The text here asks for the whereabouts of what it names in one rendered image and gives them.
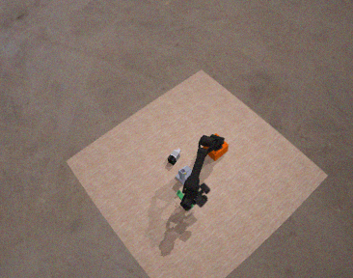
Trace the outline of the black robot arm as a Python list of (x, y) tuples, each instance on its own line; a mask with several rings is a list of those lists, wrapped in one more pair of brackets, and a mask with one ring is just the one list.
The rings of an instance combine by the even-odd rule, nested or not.
[[(191, 175), (187, 178), (184, 183), (182, 193), (185, 193), (180, 205), (186, 209), (190, 209), (192, 203), (197, 204), (200, 208), (207, 201), (206, 195), (201, 195), (199, 193), (199, 183), (200, 183), (200, 172), (202, 170), (204, 159), (208, 153), (214, 151), (219, 151), (223, 149), (225, 144), (225, 138), (217, 135), (206, 136), (203, 135), (199, 141), (199, 148), (197, 151), (197, 158), (192, 170)], [(208, 149), (201, 148), (202, 146), (208, 147)], [(198, 195), (198, 197), (196, 197)], [(195, 197), (195, 199), (194, 199)]]

